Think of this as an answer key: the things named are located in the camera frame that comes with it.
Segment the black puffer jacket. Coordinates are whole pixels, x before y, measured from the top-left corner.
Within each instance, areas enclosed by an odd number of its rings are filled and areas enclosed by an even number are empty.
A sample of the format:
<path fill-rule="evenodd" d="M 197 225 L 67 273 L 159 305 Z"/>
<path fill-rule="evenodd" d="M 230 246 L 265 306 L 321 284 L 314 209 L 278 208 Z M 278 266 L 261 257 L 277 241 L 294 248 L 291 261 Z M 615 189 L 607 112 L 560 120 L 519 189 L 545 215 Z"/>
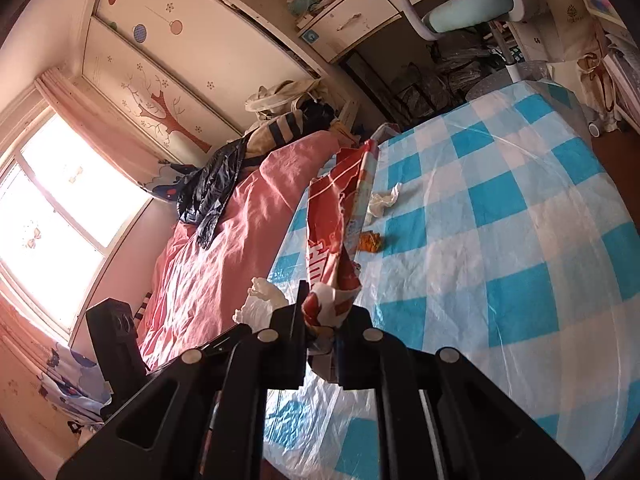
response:
<path fill-rule="evenodd" d="M 212 246 L 218 221 L 240 180 L 247 143 L 241 138 L 218 148 L 205 166 L 186 177 L 178 195 L 179 220 L 196 226 L 196 241 L 203 249 Z"/>

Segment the white desk with drawers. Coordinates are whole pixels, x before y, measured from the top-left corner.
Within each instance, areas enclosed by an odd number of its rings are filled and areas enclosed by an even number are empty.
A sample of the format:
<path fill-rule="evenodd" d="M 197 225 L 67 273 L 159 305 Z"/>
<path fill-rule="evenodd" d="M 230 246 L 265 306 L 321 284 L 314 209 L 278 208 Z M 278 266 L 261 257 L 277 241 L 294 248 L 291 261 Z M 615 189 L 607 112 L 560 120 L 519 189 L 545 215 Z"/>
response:
<path fill-rule="evenodd" d="M 396 0 L 338 0 L 298 36 L 326 62 L 333 63 L 398 18 L 401 12 Z"/>

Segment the blue checkered plastic cloth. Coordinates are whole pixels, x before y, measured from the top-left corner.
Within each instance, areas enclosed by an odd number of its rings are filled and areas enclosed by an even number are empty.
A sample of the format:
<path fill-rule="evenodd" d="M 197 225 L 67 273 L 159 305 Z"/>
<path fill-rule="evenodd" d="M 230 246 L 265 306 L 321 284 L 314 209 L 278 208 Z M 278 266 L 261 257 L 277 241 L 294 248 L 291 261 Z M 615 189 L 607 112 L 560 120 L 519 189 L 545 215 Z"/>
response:
<path fill-rule="evenodd" d="M 522 81 L 382 144 L 357 304 L 454 347 L 597 477 L 639 414 L 639 235 L 574 94 Z"/>

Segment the pink curtain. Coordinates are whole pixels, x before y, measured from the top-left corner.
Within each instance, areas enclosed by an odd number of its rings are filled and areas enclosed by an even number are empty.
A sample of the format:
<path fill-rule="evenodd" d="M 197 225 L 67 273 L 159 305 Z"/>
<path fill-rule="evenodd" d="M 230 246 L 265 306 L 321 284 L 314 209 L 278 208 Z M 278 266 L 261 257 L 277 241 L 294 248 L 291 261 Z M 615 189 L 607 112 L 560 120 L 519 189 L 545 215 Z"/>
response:
<path fill-rule="evenodd" d="M 93 151 L 145 193 L 160 175 L 162 155 L 82 78 L 71 80 L 57 67 L 35 79 L 35 87 L 58 116 Z"/>

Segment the pink bed quilt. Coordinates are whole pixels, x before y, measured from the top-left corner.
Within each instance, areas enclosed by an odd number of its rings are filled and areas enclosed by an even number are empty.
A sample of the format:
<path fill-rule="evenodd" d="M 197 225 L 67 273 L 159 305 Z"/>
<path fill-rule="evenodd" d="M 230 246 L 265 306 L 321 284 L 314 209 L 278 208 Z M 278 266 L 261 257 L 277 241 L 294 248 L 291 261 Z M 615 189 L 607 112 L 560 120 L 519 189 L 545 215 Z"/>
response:
<path fill-rule="evenodd" d="M 253 278 L 268 275 L 291 226 L 302 226 L 309 182 L 338 152 L 318 131 L 272 152 L 234 189 L 209 248 L 180 222 L 157 258 L 152 295 L 138 327 L 145 364 L 155 370 L 228 330 Z"/>

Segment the white tissue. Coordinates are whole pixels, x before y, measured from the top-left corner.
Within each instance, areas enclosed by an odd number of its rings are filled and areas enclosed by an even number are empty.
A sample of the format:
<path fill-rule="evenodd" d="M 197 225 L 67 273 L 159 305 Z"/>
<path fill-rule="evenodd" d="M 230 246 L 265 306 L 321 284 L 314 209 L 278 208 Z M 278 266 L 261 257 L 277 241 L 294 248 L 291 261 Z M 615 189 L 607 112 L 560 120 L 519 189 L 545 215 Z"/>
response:
<path fill-rule="evenodd" d="M 368 226 L 378 218 L 382 218 L 385 211 L 393 207 L 398 201 L 401 191 L 401 183 L 396 183 L 390 190 L 386 192 L 372 193 L 368 206 L 364 224 Z"/>
<path fill-rule="evenodd" d="M 253 333 L 268 328 L 275 310 L 288 306 L 284 293 L 265 278 L 253 278 L 244 304 L 232 316 L 235 324 L 250 326 Z"/>

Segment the red snack bag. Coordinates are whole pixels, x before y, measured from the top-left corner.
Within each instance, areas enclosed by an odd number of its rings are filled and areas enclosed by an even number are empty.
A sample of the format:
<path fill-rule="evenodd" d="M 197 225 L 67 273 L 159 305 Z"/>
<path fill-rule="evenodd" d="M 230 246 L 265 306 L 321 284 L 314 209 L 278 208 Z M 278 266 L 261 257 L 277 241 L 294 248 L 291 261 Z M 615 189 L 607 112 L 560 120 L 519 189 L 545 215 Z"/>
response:
<path fill-rule="evenodd" d="M 361 290 L 355 263 L 378 166 L 378 144 L 343 148 L 335 165 L 310 182 L 306 268 L 310 291 L 302 304 L 310 333 L 308 362 L 326 382 L 337 382 L 336 336 Z"/>

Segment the striped pillow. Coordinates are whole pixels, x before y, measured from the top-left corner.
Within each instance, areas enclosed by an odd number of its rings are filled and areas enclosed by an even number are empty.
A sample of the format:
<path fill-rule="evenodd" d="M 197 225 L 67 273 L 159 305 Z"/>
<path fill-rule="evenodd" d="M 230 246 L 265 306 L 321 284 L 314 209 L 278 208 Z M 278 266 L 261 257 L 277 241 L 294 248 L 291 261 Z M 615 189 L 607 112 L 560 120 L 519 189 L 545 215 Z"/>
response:
<path fill-rule="evenodd" d="M 283 148 L 311 133 L 328 130 L 329 126 L 330 123 L 323 118 L 307 118 L 302 110 L 287 112 L 262 122 L 246 134 L 248 141 L 245 156 L 266 156 L 277 148 Z"/>

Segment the orange snack wrapper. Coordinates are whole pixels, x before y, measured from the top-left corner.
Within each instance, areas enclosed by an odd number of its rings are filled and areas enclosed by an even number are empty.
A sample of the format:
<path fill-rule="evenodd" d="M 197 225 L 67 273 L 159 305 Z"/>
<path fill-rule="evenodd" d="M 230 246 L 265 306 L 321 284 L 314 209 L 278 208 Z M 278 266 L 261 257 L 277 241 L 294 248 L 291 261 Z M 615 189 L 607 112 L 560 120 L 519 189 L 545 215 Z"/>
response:
<path fill-rule="evenodd" d="M 373 231 L 364 231 L 359 235 L 358 252 L 370 252 L 375 254 L 383 248 L 383 237 L 380 233 Z"/>

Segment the white painted wardrobe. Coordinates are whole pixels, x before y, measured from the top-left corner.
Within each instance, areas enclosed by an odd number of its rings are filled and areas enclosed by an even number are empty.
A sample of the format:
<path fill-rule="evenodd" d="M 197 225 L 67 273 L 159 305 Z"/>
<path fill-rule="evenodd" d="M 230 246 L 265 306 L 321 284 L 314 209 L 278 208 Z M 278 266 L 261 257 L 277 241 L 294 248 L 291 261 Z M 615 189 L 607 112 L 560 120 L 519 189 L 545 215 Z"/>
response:
<path fill-rule="evenodd" d="M 308 78 L 219 0 L 98 0 L 82 73 L 167 156 L 199 165 L 254 124 L 259 88 Z"/>

